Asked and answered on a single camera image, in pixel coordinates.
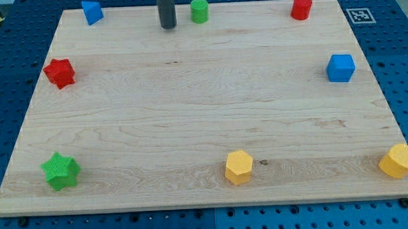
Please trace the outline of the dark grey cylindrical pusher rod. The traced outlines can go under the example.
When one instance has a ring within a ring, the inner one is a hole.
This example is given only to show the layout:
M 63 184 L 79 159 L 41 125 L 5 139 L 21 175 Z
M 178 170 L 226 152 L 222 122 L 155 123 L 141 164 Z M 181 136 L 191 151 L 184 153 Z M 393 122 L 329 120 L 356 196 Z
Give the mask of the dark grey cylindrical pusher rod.
M 172 30 L 176 27 L 175 0 L 156 0 L 159 21 L 162 28 Z

